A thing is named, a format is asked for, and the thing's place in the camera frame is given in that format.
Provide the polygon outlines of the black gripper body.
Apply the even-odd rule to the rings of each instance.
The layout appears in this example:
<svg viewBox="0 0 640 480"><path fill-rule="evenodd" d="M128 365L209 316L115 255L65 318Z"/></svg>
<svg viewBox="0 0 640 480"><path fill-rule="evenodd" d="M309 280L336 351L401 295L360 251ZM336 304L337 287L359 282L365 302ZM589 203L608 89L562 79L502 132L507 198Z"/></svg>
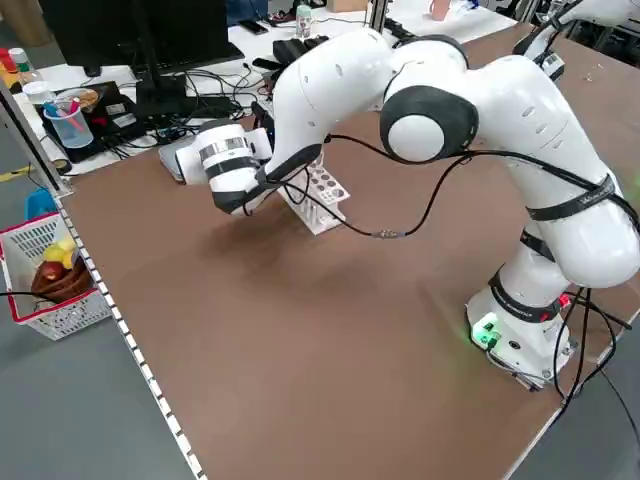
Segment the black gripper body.
<svg viewBox="0 0 640 480"><path fill-rule="evenodd" d="M253 128L263 128L266 132L271 149L275 147L275 124L271 114L257 101L251 103L251 111L254 116Z"/></svg>

